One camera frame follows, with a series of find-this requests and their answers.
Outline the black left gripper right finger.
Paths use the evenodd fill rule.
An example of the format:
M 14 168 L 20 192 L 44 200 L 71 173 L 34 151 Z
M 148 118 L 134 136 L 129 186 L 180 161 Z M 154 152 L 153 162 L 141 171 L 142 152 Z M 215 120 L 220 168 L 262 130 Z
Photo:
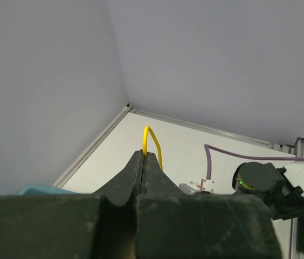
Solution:
M 146 156 L 136 198 L 137 258 L 280 258 L 270 213 L 253 195 L 186 195 Z

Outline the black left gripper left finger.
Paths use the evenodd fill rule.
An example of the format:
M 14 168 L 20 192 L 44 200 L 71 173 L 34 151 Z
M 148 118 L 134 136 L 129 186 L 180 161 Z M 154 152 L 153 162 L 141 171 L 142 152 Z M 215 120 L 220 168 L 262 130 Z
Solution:
M 92 194 L 0 196 L 0 258 L 135 258 L 144 156 Z

